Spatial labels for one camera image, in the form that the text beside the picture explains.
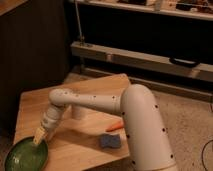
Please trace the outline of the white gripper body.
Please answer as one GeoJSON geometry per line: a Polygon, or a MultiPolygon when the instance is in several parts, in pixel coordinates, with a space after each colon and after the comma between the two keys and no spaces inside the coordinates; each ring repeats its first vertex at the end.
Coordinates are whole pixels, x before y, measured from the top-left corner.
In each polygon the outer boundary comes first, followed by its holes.
{"type": "Polygon", "coordinates": [[[44,128],[47,135],[50,135],[58,127],[65,110],[66,106],[49,105],[41,120],[41,126],[44,128]]]}

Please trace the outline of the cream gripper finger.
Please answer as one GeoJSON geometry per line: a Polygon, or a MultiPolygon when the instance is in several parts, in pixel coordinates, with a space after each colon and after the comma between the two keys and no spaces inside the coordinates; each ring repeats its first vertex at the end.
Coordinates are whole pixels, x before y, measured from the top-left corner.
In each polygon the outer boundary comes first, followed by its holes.
{"type": "Polygon", "coordinates": [[[43,127],[39,127],[35,132],[33,143],[39,145],[46,135],[47,131],[43,127]]]}

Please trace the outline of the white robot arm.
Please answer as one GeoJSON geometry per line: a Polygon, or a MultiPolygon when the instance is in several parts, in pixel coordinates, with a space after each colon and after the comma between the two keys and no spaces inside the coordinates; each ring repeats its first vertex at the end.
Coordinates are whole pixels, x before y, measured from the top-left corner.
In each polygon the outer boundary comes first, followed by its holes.
{"type": "Polygon", "coordinates": [[[157,102],[146,86],[129,85],[120,96],[54,89],[49,93],[49,101],[33,139],[36,145],[57,128],[66,106],[72,104],[122,115],[134,171],[178,171],[157,102]]]}

